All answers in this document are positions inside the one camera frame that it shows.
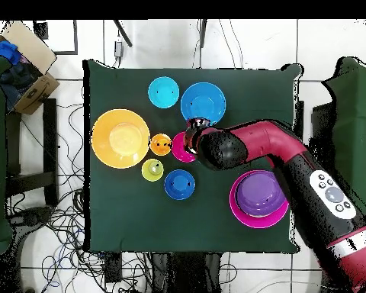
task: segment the blue plate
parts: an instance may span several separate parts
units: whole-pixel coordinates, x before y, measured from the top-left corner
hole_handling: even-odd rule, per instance
[[[181,97],[181,114],[186,121],[206,118],[214,125],[225,113],[226,102],[223,92],[211,83],[195,83]]]
[[[165,178],[164,189],[172,199],[184,200],[194,192],[195,180],[189,172],[176,169]]]
[[[148,96],[157,108],[170,108],[179,99],[178,84],[167,76],[154,79],[150,83]]]

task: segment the cardboard box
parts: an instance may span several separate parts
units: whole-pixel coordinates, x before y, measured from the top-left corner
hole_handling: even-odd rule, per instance
[[[16,112],[33,114],[59,83],[47,70],[56,60],[56,54],[21,21],[12,21],[0,34],[0,42],[7,40],[43,74],[14,106]]]

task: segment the black border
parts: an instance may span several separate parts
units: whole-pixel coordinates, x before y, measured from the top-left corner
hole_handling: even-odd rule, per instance
[[[85,237],[82,249],[89,252],[91,244],[91,215],[90,215],[90,86],[89,86],[89,66],[88,61],[82,61],[82,69],[84,70],[84,228]]]

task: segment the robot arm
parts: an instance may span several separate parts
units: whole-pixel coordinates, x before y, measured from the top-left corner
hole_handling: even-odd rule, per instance
[[[300,139],[276,121],[208,126],[204,119],[191,121],[186,150],[215,170],[270,157],[305,244],[331,277],[354,293],[366,293],[366,218]]]

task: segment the white tile floor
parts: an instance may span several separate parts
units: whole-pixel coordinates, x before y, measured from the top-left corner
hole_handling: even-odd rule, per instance
[[[239,47],[233,36],[230,21],[221,20],[223,30],[229,42],[236,66],[243,64],[245,69],[280,69],[287,63],[300,63],[304,67],[301,77],[299,99],[305,101],[304,135],[305,143],[310,137],[310,113],[314,106],[331,101],[329,93],[320,81],[328,79],[335,70],[336,61],[341,56],[357,56],[366,63],[366,20],[232,20],[233,29],[242,48],[242,60]],[[195,44],[199,37],[197,20],[148,20],[122,21],[133,47],[124,44],[123,68],[191,68]],[[50,73],[60,81],[59,88],[51,95],[57,99],[59,134],[69,143],[71,158],[82,145],[80,136],[69,126],[68,117],[75,129],[83,133],[82,103],[82,60],[94,59],[108,66],[115,61],[114,42],[117,40],[117,28],[113,21],[77,21],[79,54],[77,56],[58,56]],[[199,65],[196,55],[194,67]],[[202,52],[202,67],[232,67],[233,61],[223,37],[218,20],[209,20],[205,46]],[[32,116],[23,116],[23,120],[34,135],[43,140],[41,107]],[[68,147],[59,138],[60,174],[73,173],[67,159]],[[21,166],[22,173],[42,170],[43,150],[35,139],[21,129]],[[76,157],[78,167],[84,166],[84,154],[81,150]],[[60,176],[60,183],[65,181]],[[82,182],[71,178],[71,186],[80,188]],[[69,190],[69,185],[60,186],[60,193]],[[21,203],[24,208],[43,205],[43,190],[34,190],[26,194]],[[223,293],[318,293],[321,271],[314,255],[303,244],[296,233],[297,244],[301,251],[295,255],[245,254],[233,253],[231,263],[237,268],[231,269],[230,278],[236,279],[223,284]],[[22,254],[22,276],[24,286],[32,286],[39,292],[46,284],[42,274],[42,261],[53,255],[60,246],[56,236],[48,229],[31,234],[24,245]],[[125,253],[124,259],[133,255]],[[224,254],[222,264],[227,262]],[[125,265],[129,273],[135,262]],[[49,268],[49,260],[43,267]],[[60,269],[59,278],[66,286],[74,276],[74,269]],[[224,266],[220,271],[220,281],[228,280],[228,271]],[[66,293],[101,293],[95,281],[87,275],[75,278]],[[46,293],[63,293],[62,286],[49,287]]]

